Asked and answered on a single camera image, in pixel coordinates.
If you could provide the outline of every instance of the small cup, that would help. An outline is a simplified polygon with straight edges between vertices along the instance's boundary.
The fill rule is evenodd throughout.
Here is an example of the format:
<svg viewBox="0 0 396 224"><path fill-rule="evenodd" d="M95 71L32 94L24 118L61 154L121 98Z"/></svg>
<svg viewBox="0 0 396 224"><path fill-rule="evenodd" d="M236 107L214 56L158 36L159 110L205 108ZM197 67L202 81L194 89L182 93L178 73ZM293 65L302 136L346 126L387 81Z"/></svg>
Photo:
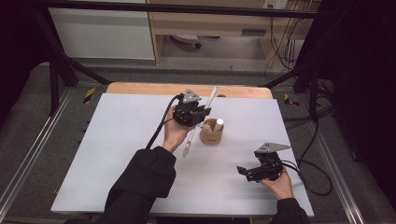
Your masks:
<svg viewBox="0 0 396 224"><path fill-rule="evenodd" d="M217 119L207 119L204 121L204 125L208 124L210 126L210 129L213 130L215 128L216 121ZM207 145L216 145L221 141L223 130L224 124L221 126L220 131L217 133L208 132L207 129L201 129L201 141Z"/></svg>

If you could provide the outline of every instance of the white tabletop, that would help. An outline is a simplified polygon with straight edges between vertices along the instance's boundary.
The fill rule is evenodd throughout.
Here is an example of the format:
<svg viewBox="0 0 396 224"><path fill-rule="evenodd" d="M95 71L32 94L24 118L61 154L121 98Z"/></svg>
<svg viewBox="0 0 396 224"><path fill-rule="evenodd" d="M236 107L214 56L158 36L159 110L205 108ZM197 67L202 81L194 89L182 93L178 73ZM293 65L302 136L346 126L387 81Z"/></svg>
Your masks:
<svg viewBox="0 0 396 224"><path fill-rule="evenodd" d="M146 147L171 99L166 95L103 94L51 211L103 212L108 191L135 152ZM203 97L200 105L206 100ZM193 217L275 214L276 199L269 189L247 182L236 166L259 166L254 150L264 142L290 144L276 100L217 97L211 107L206 118L224 120L221 142L207 146L197 130L186 158L182 157L183 143L174 153L177 178L169 197L157 199L150 213ZM162 142L163 131L153 146ZM281 160L295 163L291 149L278 154ZM312 217L302 181L294 171L289 174L297 201Z"/></svg>

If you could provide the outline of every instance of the hand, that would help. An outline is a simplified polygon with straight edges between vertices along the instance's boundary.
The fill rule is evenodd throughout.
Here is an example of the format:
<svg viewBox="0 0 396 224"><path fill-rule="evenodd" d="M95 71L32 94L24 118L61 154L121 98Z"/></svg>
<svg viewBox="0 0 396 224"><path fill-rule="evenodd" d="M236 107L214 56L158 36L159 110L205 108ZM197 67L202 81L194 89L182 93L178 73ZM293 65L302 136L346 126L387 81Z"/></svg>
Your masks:
<svg viewBox="0 0 396 224"><path fill-rule="evenodd" d="M267 179L260 180L264 186L269 188L278 200L294 198L293 189L291 187L291 179L286 171L285 166L278 179L272 181Z"/></svg>
<svg viewBox="0 0 396 224"><path fill-rule="evenodd" d="M173 119L173 112L175 110L175 105L169 108L168 116L166 117L167 122L165 122L165 138L163 140L163 148L173 153L180 144L183 143L184 139L187 137L187 133L195 128L182 126L177 121Z"/></svg>

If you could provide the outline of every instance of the white cabinet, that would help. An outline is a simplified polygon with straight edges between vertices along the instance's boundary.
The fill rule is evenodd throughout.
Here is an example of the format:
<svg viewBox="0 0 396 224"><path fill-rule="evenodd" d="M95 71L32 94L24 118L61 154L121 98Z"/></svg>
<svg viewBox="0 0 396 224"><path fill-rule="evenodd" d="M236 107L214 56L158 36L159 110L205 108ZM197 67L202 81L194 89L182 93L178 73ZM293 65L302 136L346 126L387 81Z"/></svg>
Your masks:
<svg viewBox="0 0 396 224"><path fill-rule="evenodd" d="M147 12L63 8L50 8L49 12L70 57L154 60Z"/></svg>

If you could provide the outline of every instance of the black sleeve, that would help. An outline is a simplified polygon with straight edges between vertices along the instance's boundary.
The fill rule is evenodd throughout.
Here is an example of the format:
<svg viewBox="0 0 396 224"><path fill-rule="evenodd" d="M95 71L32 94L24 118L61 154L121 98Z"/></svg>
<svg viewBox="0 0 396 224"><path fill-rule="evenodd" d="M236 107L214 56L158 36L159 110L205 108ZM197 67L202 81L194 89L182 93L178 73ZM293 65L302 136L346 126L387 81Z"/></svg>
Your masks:
<svg viewBox="0 0 396 224"><path fill-rule="evenodd" d="M306 224L308 216L294 198L277 201L277 213L273 216L270 224Z"/></svg>
<svg viewBox="0 0 396 224"><path fill-rule="evenodd" d="M162 147L136 151L108 193L95 224L146 223L157 197L166 198L175 178L176 157Z"/></svg>

